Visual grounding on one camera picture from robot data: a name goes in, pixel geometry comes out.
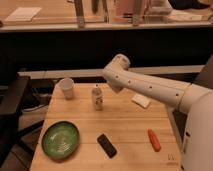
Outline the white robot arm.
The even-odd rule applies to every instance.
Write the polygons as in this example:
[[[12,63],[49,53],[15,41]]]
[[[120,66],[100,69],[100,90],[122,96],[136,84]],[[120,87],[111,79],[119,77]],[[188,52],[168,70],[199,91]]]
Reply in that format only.
[[[181,148],[181,171],[213,171],[213,89],[194,83],[137,74],[117,54],[102,70],[116,93],[123,88],[158,100],[187,115]]]

